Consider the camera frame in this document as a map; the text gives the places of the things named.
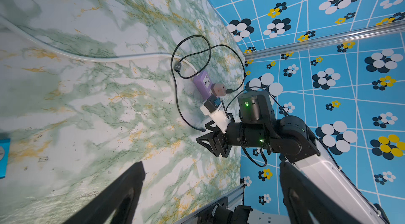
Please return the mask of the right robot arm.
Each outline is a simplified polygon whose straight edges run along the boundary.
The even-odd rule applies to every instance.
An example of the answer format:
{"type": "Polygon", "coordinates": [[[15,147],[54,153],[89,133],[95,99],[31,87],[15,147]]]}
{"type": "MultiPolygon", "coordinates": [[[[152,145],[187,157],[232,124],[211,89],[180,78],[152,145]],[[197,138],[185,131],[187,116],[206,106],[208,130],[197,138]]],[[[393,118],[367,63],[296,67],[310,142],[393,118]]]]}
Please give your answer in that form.
{"type": "Polygon", "coordinates": [[[283,155],[279,177],[293,224],[387,224],[380,205],[366,199],[302,119],[276,119],[271,97],[267,91],[238,95],[240,121],[230,113],[213,119],[197,142],[214,156],[228,157],[233,146],[283,155]]]}

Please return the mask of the pink usb charger cube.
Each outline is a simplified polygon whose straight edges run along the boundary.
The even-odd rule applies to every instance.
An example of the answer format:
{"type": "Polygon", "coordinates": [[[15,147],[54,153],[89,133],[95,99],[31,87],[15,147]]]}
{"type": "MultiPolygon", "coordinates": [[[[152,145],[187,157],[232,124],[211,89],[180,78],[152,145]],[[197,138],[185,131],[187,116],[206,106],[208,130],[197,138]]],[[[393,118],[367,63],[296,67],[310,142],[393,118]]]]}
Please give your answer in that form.
{"type": "Polygon", "coordinates": [[[216,97],[223,97],[226,95],[226,87],[224,84],[221,83],[213,84],[211,87],[211,91],[216,97]]]}

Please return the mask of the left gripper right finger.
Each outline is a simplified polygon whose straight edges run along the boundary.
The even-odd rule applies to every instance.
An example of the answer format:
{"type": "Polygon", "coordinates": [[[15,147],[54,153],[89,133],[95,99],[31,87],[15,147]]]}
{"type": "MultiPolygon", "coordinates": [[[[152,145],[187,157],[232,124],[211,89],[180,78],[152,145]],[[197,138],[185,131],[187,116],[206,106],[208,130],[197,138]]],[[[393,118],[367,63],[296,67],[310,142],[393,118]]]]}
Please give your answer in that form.
{"type": "Polygon", "coordinates": [[[338,206],[291,163],[280,164],[283,202],[292,224],[350,224],[351,215],[338,206]]]}

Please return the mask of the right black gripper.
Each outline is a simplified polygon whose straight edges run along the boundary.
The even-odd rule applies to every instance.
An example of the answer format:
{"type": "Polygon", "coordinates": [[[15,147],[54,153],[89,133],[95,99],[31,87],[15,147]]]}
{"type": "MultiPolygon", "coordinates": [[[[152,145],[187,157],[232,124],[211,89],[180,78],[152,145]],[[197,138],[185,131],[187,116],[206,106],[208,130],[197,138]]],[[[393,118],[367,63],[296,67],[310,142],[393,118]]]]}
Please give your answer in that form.
{"type": "Polygon", "coordinates": [[[205,147],[216,157],[228,157],[232,146],[226,139],[226,129],[222,130],[213,120],[205,124],[205,128],[211,131],[211,133],[197,138],[197,143],[205,147]]]}

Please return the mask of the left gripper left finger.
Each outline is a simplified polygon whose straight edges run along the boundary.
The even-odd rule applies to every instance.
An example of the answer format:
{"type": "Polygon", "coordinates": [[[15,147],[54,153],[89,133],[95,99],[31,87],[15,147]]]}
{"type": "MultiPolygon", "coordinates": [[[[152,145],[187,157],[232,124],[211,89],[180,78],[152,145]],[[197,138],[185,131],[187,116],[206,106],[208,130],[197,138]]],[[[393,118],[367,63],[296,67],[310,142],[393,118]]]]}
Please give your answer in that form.
{"type": "Polygon", "coordinates": [[[134,163],[65,223],[104,224],[109,217],[112,224],[132,223],[145,177],[142,162],[134,163]]]}

